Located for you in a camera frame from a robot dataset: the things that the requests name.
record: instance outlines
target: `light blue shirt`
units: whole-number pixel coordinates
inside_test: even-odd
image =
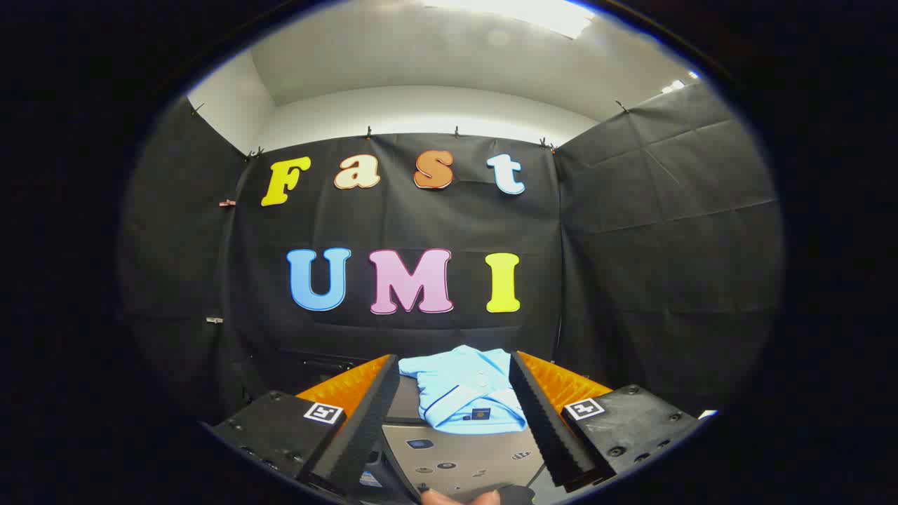
[[[400,359],[399,373],[418,380],[418,415],[435,430],[485,435],[527,427],[508,382],[510,364],[511,355],[501,349],[482,352],[462,345],[433,356]]]

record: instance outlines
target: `orange padding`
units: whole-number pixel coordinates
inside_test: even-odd
[[[389,357],[390,355],[387,354],[378,359],[368,361],[364,365],[359,365],[321,384],[310,387],[296,397],[309,402],[321,402],[342,407],[348,420],[352,417],[358,405],[362,403],[362,398],[365,397],[368,388],[371,387],[371,383],[377,377],[377,372],[381,371],[383,363]]]
[[[543,394],[549,399],[549,403],[559,415],[565,405],[570,405],[586,398],[594,398],[612,390],[586,377],[550,363],[545,359],[539,359],[526,352],[517,352],[524,360],[524,364],[530,369],[533,378],[542,388]]]

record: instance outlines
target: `finger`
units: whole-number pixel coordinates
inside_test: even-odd
[[[462,505],[441,492],[429,489],[421,493],[422,505]]]
[[[480,496],[474,499],[471,502],[471,505],[500,505],[501,499],[499,499],[498,491],[490,491],[484,492]]]

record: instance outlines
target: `letter s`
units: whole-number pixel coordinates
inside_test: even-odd
[[[422,190],[440,190],[452,182],[452,153],[449,151],[425,151],[415,162],[418,170],[412,179]]]

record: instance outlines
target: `black backdrop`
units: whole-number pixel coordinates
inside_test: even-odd
[[[783,262],[772,177],[745,124],[694,84],[559,148],[558,364],[693,413],[733,397],[768,340]]]
[[[267,388],[304,384],[310,355],[356,362],[460,344],[524,350],[610,387],[640,383],[691,413],[724,405],[750,373],[776,309],[779,209],[762,155],[704,84],[652,99],[555,155],[535,144],[444,134],[344,137],[245,158],[186,101],[161,120],[126,198],[122,279],[141,349],[186,409],[214,421]],[[422,190],[428,149],[453,153],[454,181]],[[519,195],[486,160],[521,164]],[[380,182],[339,190],[352,155]],[[276,162],[308,156],[286,202],[261,206]],[[218,202],[235,199],[235,207]],[[314,312],[290,294],[286,253],[346,247],[347,294]],[[374,315],[374,266],[409,270],[452,252],[454,309]],[[490,253],[513,253],[521,309],[486,310]],[[222,324],[206,317],[221,316]]]
[[[412,181],[422,152],[453,155],[453,182],[422,190]],[[507,153],[521,164],[520,195],[506,195],[486,161]],[[381,177],[374,187],[339,190],[334,176],[352,155],[374,155]],[[288,191],[287,201],[262,207],[278,161],[309,156],[312,166]],[[467,343],[479,349],[521,349],[548,358],[558,333],[561,302],[559,190],[549,150],[514,140],[441,134],[346,137],[264,152],[251,162],[237,196],[233,261],[229,271],[235,325],[254,355],[304,351],[372,359],[433,354]],[[286,253],[312,249],[313,291],[329,287],[325,249],[346,247],[347,294],[329,311],[298,306],[290,296]],[[417,308],[391,315],[371,312],[375,250],[398,252],[413,271],[426,249],[452,253],[446,282],[453,309],[424,314]],[[517,312],[491,314],[490,253],[513,253]],[[288,360],[272,361],[277,367]],[[260,365],[266,371],[267,365]]]

